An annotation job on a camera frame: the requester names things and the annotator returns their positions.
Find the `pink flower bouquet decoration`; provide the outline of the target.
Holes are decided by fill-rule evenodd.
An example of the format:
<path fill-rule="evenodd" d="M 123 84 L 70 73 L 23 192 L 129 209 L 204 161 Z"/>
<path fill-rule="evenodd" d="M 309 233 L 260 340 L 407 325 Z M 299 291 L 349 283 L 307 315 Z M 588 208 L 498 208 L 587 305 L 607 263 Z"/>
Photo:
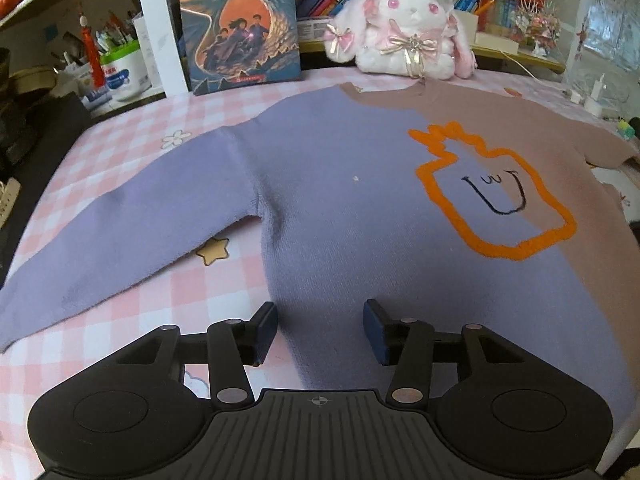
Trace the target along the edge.
<path fill-rule="evenodd" d="M 552 1 L 520 0 L 512 14 L 511 37 L 533 56 L 548 58 L 560 38 L 561 24 Z"/>

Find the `red tassel ornament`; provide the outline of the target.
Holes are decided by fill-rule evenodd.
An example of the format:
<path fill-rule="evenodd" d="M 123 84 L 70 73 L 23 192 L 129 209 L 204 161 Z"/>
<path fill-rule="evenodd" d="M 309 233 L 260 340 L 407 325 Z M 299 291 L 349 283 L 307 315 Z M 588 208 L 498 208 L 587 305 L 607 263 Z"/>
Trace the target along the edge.
<path fill-rule="evenodd" d="M 105 76 L 100 62 L 100 54 L 93 40 L 92 29 L 85 14 L 79 15 L 79 25 L 94 86 L 97 89 L 102 88 L 105 86 Z"/>

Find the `white pink plush bunny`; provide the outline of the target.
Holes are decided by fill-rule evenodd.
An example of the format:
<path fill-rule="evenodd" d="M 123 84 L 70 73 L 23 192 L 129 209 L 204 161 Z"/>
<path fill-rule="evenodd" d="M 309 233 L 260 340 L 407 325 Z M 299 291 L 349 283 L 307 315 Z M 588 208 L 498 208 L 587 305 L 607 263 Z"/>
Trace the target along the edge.
<path fill-rule="evenodd" d="M 323 34 L 326 56 L 363 73 L 470 78 L 474 53 L 452 0 L 348 0 Z"/>

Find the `white small storage box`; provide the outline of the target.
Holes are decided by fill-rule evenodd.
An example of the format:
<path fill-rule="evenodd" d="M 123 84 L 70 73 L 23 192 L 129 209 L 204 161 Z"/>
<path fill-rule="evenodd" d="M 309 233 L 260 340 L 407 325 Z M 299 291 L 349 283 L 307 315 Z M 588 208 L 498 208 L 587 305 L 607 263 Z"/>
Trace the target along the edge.
<path fill-rule="evenodd" d="M 464 32 L 469 44 L 475 44 L 478 16 L 474 13 L 454 10 L 454 17 L 458 23 L 458 29 Z"/>

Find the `white pen holder tub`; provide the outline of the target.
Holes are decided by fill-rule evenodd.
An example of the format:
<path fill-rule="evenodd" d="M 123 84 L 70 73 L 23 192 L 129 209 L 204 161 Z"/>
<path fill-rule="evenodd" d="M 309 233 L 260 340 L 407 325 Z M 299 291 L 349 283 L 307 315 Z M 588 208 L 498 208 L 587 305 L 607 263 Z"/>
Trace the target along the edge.
<path fill-rule="evenodd" d="M 105 84 L 115 101 L 129 101 L 151 88 L 138 40 L 102 54 L 100 62 Z"/>

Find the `Harry Potter book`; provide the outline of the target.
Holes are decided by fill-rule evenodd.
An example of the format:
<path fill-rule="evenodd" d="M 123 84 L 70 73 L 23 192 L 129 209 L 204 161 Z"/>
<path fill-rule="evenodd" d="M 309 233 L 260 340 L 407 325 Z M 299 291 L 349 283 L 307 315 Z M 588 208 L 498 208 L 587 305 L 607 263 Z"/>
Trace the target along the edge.
<path fill-rule="evenodd" d="M 295 0 L 179 0 L 190 87 L 221 90 L 296 80 Z"/>

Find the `purple and brown knit sweater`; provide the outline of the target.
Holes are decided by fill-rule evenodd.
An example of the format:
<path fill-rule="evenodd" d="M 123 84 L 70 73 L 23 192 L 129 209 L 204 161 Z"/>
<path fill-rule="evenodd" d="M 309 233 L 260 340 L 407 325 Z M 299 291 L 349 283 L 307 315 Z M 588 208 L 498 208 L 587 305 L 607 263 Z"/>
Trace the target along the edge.
<path fill-rule="evenodd" d="M 639 247 L 592 170 L 633 157 L 606 130 L 448 82 L 302 93 L 87 206 L 2 287 L 1 342 L 257 217 L 306 386 L 384 382 L 361 330 L 373 298 L 441 330 L 483 324 L 623 406 L 639 392 Z"/>

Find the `white shelf post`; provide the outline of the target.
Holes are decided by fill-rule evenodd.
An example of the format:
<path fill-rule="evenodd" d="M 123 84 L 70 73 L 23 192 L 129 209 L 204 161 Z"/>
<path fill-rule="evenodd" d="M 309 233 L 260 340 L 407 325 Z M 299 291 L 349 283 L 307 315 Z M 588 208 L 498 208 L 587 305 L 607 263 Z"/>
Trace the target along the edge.
<path fill-rule="evenodd" d="M 170 13 L 169 0 L 140 0 L 154 61 L 166 96 L 189 92 Z"/>

